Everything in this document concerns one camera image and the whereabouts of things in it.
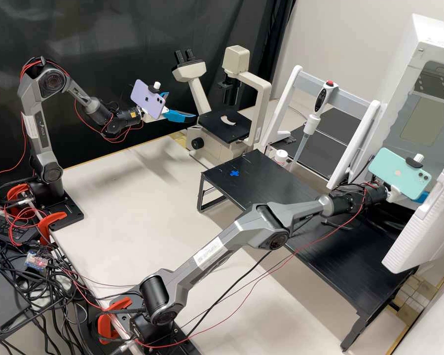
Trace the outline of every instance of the microscope stage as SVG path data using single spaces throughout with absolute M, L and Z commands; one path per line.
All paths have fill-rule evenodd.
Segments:
M 235 124 L 225 123 L 221 119 L 223 116 L 226 116 L 223 120 Z M 252 122 L 237 111 L 225 108 L 220 111 L 203 113 L 199 116 L 199 124 L 220 140 L 230 144 L 248 137 Z

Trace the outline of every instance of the mint green smartphone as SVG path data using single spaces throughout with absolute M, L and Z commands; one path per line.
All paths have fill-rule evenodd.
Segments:
M 387 148 L 378 151 L 369 165 L 369 171 L 384 182 L 395 185 L 412 200 L 419 198 L 431 181 L 430 173 L 421 168 L 413 168 L 404 158 Z

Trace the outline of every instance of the purple smartphone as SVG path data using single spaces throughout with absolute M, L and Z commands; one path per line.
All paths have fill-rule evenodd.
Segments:
M 130 98 L 154 119 L 158 119 L 166 101 L 159 94 L 152 93 L 140 79 L 135 81 Z

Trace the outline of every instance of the black curtain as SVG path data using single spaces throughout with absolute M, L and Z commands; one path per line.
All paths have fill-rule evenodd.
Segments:
M 171 74 L 176 49 L 192 48 L 206 61 L 202 85 L 214 108 L 222 105 L 217 82 L 228 45 L 250 50 L 250 70 L 271 80 L 293 0 L 0 0 L 0 170 L 23 150 L 21 66 L 43 55 L 63 66 L 88 94 L 132 106 L 131 84 L 158 80 L 167 106 L 196 113 L 187 84 Z M 240 107 L 255 102 L 242 89 Z M 120 144 L 109 144 L 76 118 L 63 94 L 43 104 L 59 163 L 65 168 L 185 128 L 166 120 L 147 124 Z M 31 174 L 27 162 L 0 175 L 0 184 Z

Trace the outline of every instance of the red clamp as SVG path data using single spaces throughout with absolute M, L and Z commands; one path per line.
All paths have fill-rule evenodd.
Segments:
M 39 242 L 41 245 L 48 245 L 49 244 L 49 225 L 56 222 L 57 220 L 66 218 L 68 214 L 66 212 L 56 212 L 53 214 L 50 214 L 43 218 L 38 223 L 38 229 L 41 232 L 41 238 L 39 239 Z
M 125 309 L 132 304 L 132 300 L 130 297 L 124 297 L 121 300 L 115 302 L 110 307 L 104 309 L 104 311 L 116 311 Z M 119 337 L 118 332 L 111 327 L 111 319 L 108 315 L 102 315 L 97 320 L 97 333 L 104 338 L 116 339 Z M 104 339 L 99 339 L 99 341 L 106 345 L 109 342 Z
M 6 193 L 7 200 L 14 200 L 18 197 L 19 193 L 25 192 L 28 190 L 28 184 L 19 184 L 8 190 Z
M 9 201 L 18 199 L 18 195 L 21 194 L 22 192 L 28 191 L 28 189 L 29 189 L 29 186 L 26 183 L 16 185 L 8 190 L 8 192 L 6 193 L 6 199 Z M 10 212 L 12 215 L 17 215 L 20 212 L 20 208 L 12 207 L 10 209 Z M 30 211 L 30 213 L 28 213 L 28 212 L 24 213 L 23 217 L 32 217 L 33 215 L 34 215 L 34 213 L 32 211 Z

